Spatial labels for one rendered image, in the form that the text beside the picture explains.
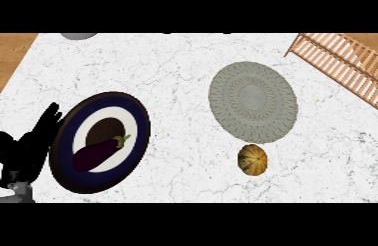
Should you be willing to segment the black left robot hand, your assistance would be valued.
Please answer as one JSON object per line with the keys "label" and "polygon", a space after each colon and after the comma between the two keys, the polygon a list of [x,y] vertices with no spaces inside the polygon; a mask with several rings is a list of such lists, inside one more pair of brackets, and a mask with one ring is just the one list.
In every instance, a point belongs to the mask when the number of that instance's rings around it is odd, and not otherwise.
{"label": "black left robot hand", "polygon": [[16,182],[30,184],[35,181],[61,124],[59,105],[51,103],[32,130],[17,140],[0,131],[1,188],[7,189]]}

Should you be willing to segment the yellow striped lemon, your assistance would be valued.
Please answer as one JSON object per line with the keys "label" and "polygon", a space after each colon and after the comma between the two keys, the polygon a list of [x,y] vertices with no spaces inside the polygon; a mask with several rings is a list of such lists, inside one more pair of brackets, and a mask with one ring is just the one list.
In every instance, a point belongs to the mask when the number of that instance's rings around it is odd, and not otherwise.
{"label": "yellow striped lemon", "polygon": [[237,166],[249,176],[258,176],[267,169],[267,154],[255,145],[245,145],[237,153]]}

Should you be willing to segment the grey round woven placemat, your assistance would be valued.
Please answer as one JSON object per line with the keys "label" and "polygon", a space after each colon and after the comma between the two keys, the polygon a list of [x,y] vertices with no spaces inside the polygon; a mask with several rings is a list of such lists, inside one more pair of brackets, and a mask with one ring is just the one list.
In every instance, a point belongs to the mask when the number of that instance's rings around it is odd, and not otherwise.
{"label": "grey round woven placemat", "polygon": [[221,128],[245,142],[274,142],[293,127],[298,104],[292,87],[256,62],[231,63],[217,72],[208,102]]}

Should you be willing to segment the wooden slatted tiered shelf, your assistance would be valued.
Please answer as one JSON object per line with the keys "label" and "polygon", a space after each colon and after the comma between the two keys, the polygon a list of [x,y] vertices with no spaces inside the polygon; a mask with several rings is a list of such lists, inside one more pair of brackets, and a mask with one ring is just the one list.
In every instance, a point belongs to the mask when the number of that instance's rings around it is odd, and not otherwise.
{"label": "wooden slatted tiered shelf", "polygon": [[378,109],[378,51],[343,33],[299,33],[293,53]]}

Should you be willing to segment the purple eggplant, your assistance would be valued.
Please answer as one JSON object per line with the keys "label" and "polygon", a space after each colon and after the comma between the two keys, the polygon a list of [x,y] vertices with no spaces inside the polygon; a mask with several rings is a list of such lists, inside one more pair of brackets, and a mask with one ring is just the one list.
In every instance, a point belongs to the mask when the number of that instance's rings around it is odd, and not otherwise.
{"label": "purple eggplant", "polygon": [[72,156],[72,168],[78,172],[87,172],[95,168],[104,160],[121,150],[131,135],[113,138],[81,148]]}

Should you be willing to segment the dark blue round plate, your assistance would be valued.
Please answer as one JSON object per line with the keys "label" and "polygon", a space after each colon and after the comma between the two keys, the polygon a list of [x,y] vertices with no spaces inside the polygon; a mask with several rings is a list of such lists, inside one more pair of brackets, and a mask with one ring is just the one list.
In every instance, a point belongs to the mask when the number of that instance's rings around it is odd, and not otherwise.
{"label": "dark blue round plate", "polygon": [[[87,172],[72,168],[72,156],[85,146],[131,135],[121,150]],[[126,93],[95,94],[72,108],[50,148],[48,164],[61,187],[81,194],[115,186],[134,170],[149,143],[150,122],[140,101]]]}

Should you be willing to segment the grey round object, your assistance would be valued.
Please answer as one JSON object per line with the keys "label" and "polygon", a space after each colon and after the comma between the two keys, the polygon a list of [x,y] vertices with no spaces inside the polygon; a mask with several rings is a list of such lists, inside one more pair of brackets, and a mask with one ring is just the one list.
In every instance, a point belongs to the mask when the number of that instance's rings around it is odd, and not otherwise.
{"label": "grey round object", "polygon": [[67,40],[84,40],[91,38],[97,33],[60,33]]}

